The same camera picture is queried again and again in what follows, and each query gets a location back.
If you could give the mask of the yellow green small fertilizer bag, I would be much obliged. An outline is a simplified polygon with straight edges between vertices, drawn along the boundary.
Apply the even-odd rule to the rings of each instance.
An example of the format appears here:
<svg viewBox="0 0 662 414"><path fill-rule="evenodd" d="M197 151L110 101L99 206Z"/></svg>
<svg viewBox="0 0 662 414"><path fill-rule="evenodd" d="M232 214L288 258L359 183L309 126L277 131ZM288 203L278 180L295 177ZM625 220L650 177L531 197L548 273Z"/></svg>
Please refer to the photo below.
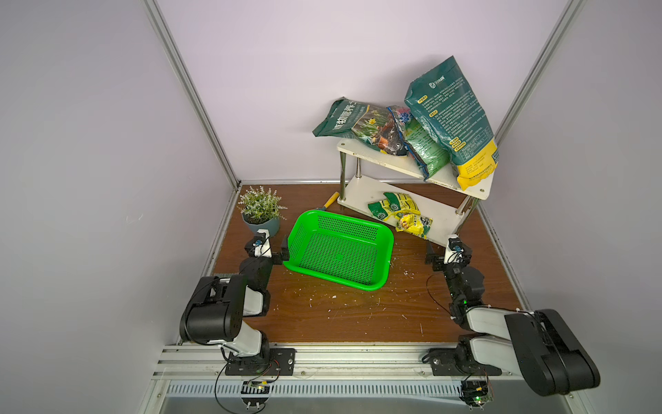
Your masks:
<svg viewBox="0 0 662 414"><path fill-rule="evenodd" d="M371 215L381 221L391 217L401 217L405 214L420 215L418 204L407 193L384 193L384 199L367 205Z"/></svg>

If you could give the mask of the blue and green fertilizer bag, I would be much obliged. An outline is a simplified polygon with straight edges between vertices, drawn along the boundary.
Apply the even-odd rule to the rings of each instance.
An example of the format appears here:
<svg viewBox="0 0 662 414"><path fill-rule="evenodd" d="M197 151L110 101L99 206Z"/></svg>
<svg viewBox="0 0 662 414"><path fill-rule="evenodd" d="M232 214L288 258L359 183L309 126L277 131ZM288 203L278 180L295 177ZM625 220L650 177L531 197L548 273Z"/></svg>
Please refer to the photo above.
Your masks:
<svg viewBox="0 0 662 414"><path fill-rule="evenodd" d="M422 127L408 107L390 106L405 148L417 163L424 180L434 176L450 163L450 154Z"/></svg>

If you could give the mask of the green flower print soil bag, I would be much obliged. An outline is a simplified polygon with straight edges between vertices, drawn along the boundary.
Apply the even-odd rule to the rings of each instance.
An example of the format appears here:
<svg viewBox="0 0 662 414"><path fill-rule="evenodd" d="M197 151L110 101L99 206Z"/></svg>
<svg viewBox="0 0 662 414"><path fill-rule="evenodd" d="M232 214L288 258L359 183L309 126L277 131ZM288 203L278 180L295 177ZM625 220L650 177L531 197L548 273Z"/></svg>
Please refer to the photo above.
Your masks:
<svg viewBox="0 0 662 414"><path fill-rule="evenodd" d="M355 139L387 155L406 156L408 153L394 117L386 107L348 98L332 103L313 135Z"/></svg>

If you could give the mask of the large dark green soil bag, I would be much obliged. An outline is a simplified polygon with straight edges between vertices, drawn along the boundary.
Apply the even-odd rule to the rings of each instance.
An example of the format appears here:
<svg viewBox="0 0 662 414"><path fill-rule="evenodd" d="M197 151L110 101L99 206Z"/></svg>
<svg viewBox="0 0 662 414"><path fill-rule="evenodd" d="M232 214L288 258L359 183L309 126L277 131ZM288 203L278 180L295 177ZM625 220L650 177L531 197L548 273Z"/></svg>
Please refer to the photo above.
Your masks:
<svg viewBox="0 0 662 414"><path fill-rule="evenodd" d="M413 80L404 102L448 151L462 190L491 177L498 167L498 145L483 106L453 56Z"/></svg>

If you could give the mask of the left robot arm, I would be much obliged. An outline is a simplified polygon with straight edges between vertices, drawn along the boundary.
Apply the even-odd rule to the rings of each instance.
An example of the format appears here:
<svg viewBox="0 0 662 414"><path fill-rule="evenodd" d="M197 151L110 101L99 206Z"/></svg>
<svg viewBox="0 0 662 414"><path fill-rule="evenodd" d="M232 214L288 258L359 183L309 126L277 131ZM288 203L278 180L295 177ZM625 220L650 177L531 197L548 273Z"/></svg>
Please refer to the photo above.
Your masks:
<svg viewBox="0 0 662 414"><path fill-rule="evenodd" d="M267 335L248 325L250 317L264 317L270 309L268 284L272 269L289 255L272 251L271 235L260 229L245 245L248 258L236 274L212 275L198 281L180 319L182 341L218 346L231 362L253 364L270 360Z"/></svg>

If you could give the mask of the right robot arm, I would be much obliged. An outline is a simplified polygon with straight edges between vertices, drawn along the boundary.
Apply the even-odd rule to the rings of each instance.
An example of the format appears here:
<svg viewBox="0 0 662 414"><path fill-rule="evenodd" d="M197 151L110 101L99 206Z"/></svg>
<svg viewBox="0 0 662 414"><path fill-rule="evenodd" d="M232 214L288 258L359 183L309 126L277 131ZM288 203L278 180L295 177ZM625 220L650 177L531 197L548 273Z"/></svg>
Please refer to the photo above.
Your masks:
<svg viewBox="0 0 662 414"><path fill-rule="evenodd" d="M467 331L454 348L431 348L422 363L435 376L462 377L465 403L484 405L486 385L471 379L521 377L536 394L567 395L601 383L593 362L563 317L551 309L509 310L484 303L484 274L471 265L472 250L451 236L443 253L428 244L425 262L442 274L450 294L445 310Z"/></svg>

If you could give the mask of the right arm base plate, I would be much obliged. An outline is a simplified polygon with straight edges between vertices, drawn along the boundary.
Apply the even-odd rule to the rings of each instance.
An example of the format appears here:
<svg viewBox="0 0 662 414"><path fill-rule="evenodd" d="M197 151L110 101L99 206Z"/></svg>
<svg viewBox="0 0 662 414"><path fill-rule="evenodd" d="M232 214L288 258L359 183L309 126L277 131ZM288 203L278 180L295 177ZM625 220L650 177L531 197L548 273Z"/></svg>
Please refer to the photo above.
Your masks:
<svg viewBox="0 0 662 414"><path fill-rule="evenodd" d="M500 376L503 370L484 365L474 360L462 347L431 348L422 357L422 363L429 365L433 376Z"/></svg>

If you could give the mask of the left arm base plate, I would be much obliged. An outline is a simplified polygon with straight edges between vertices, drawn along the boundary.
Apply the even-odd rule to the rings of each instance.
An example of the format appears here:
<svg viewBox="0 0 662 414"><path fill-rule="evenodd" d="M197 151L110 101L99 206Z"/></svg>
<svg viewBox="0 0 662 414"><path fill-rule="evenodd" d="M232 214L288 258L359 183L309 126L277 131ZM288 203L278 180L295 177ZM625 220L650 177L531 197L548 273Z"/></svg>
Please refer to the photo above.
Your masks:
<svg viewBox="0 0 662 414"><path fill-rule="evenodd" d="M229 357L227 376L293 376L296 350L273 348L250 357Z"/></svg>

